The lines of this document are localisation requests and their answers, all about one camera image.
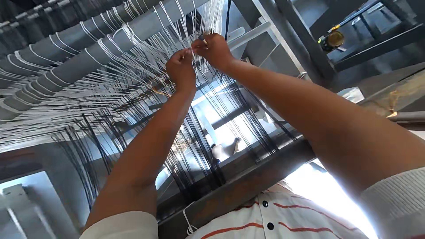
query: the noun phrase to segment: gray roller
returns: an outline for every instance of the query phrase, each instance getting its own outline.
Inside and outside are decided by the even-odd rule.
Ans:
[[[143,12],[148,11],[148,9],[152,8],[153,6],[155,6],[156,4],[158,4],[159,0],[130,0],[133,5],[135,6],[135,8],[137,9],[137,11],[139,12],[139,14],[142,14]],[[125,22],[130,22],[132,20],[131,16],[127,13],[127,11],[124,8],[124,3],[117,6],[116,10],[118,12],[118,15],[125,21]],[[133,7],[129,7],[129,10],[135,15],[137,16],[137,12],[133,9]],[[117,21],[119,22],[119,20],[115,17],[115,13],[114,11],[111,9],[109,11],[107,11],[109,13],[103,13],[104,18],[106,19],[106,21],[108,22],[109,25],[111,26],[115,26],[115,27],[120,27],[121,23],[117,24]],[[94,24],[94,22],[96,22],[97,27],[104,33],[104,34],[109,34],[111,32],[113,32],[108,25],[104,22],[104,20],[102,19],[102,16],[96,16],[93,17],[93,19],[88,19],[87,21],[84,22],[84,26],[86,27],[86,29],[93,34],[93,36],[97,39],[104,37],[103,34],[97,29],[96,25]],[[72,26],[66,30],[63,30],[61,32],[58,32],[59,38],[60,40],[62,40],[66,45],[72,47],[73,49],[77,50],[77,51],[81,51],[82,49],[89,47],[91,45],[93,45],[94,41],[90,38],[89,35],[87,35],[87,33],[85,33],[81,27],[80,24],[77,24],[75,26]],[[60,42],[60,40],[57,38],[56,35],[52,35],[52,39],[53,41],[59,45],[60,47],[62,47],[63,49],[66,49],[69,52],[75,53],[75,51],[73,51],[72,49],[68,48],[67,46],[65,46],[64,44],[62,44]],[[67,53],[66,51],[58,48],[57,46],[55,46],[52,41],[50,40],[49,37],[33,44],[31,46],[32,50],[37,53],[38,55],[50,59],[52,61],[59,61],[59,62],[63,62],[67,57],[72,57],[73,55]],[[41,65],[41,66],[49,66],[52,64],[51,61],[47,61],[44,60],[43,58],[35,55],[29,47],[20,50],[19,51],[21,57],[30,63],[33,64],[37,64],[37,65]],[[33,71],[38,71],[38,68],[35,67],[31,67],[28,66],[22,62],[20,62],[14,54],[10,55],[10,60],[17,66],[20,66],[22,68],[26,68],[29,70],[33,70]],[[9,62],[9,60],[7,58],[3,58],[2,60],[0,60],[0,67],[12,74],[17,74],[17,75],[21,75],[21,76],[30,76],[33,75],[34,72],[32,71],[27,71],[24,70],[22,68],[16,67],[13,64],[11,64]],[[2,80],[0,79],[0,88],[7,88],[9,85],[13,84],[13,81],[18,81],[18,79],[13,78],[13,77],[8,77],[6,75],[0,74],[0,78],[3,79],[7,79],[7,80],[12,80],[12,81],[7,81],[7,80]]]
[[[179,0],[179,3],[183,13],[186,15],[194,10],[193,3],[197,8],[207,1],[208,0]],[[173,22],[182,17],[175,0],[167,0],[164,3],[164,7]],[[164,26],[170,25],[170,22],[162,8],[160,6],[156,6],[156,10],[157,13],[153,10],[149,10],[129,23],[129,26],[133,29],[134,33],[140,40],[145,40],[162,29],[158,15]],[[123,51],[128,51],[134,47],[124,31],[117,31],[114,36],[114,42]],[[108,40],[108,38],[105,37],[103,39],[103,43],[114,55],[121,55],[121,52]],[[87,50],[100,64],[104,65],[110,61],[110,58],[104,53],[97,43],[89,47]],[[3,102],[0,102],[0,124],[6,123],[7,120],[15,118],[24,111],[39,104],[44,99],[47,99],[48,97],[46,97],[46,95],[54,95],[68,87],[69,84],[73,84],[82,77],[85,77],[87,74],[101,68],[99,63],[93,60],[85,51],[82,51],[80,54],[74,56],[53,70],[54,74],[60,78],[60,80],[51,73],[47,73],[47,77],[54,83],[48,80],[46,76],[38,77],[37,80],[31,82],[30,85],[37,91],[42,92],[42,94],[39,94],[27,85],[16,93],[21,100],[17,100],[15,96],[8,96]]]

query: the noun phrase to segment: striped shirt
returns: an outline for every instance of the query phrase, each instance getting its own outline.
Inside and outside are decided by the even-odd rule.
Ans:
[[[187,239],[367,238],[348,221],[279,185],[234,211],[222,215]],[[425,168],[377,182],[360,204],[380,238],[425,238]],[[151,214],[131,211],[88,228],[80,239],[155,239],[158,225]]]

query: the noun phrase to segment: sleeve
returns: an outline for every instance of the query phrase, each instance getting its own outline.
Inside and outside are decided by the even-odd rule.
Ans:
[[[157,239],[158,223],[149,213],[131,211],[93,224],[80,239]]]
[[[360,201],[379,238],[425,236],[425,167],[375,183]]]

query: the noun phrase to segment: shirt button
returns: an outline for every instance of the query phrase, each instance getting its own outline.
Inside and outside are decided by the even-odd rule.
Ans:
[[[267,223],[267,228],[269,230],[273,230],[275,228],[275,225],[273,225],[273,223],[269,222],[269,223]]]

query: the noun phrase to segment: person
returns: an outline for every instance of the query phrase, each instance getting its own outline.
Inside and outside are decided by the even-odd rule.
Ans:
[[[194,98],[192,51],[237,80],[300,131],[362,206],[380,238],[425,238],[425,143],[316,84],[235,59],[219,34],[166,64],[175,93],[133,139],[94,203],[81,239],[157,238],[155,179]],[[266,192],[188,238],[366,238],[291,192]]]

